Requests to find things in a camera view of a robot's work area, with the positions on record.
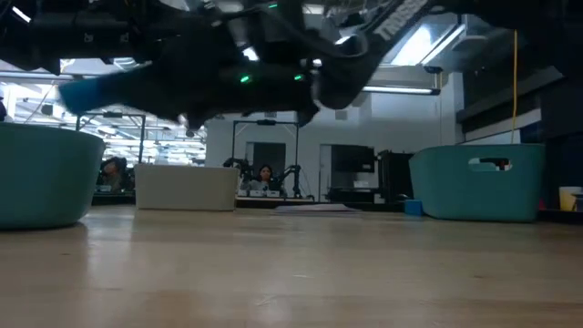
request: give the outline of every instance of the bin handle hole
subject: bin handle hole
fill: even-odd
[[[474,172],[510,171],[513,166],[505,158],[473,158],[467,164]]]

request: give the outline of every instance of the black hair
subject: black hair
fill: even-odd
[[[263,169],[269,169],[270,170],[270,179],[273,178],[273,169],[271,168],[271,166],[269,164],[263,164],[259,167],[259,170],[257,171],[257,180],[261,181],[261,172],[263,171]]]
[[[128,165],[128,160],[125,158],[113,157],[101,163],[101,169],[103,170],[105,166],[109,163],[116,164],[116,168],[118,169],[119,173],[124,173],[126,171],[126,166]]]

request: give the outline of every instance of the woman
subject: woman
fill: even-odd
[[[259,175],[250,183],[250,190],[269,190],[271,182],[271,166],[263,164],[259,169]]]
[[[101,163],[101,180],[97,183],[111,187],[111,192],[120,192],[123,189],[123,175],[126,172],[128,161],[114,157]]]

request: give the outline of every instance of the wooden table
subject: wooden table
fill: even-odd
[[[583,229],[95,208],[0,234],[0,327],[573,327]]]

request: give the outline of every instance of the teal storage bin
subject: teal storage bin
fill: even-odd
[[[0,229],[74,224],[89,210],[105,150],[83,132],[0,123]]]
[[[531,222],[544,162],[541,145],[444,146],[418,152],[409,165],[414,196],[432,217]]]

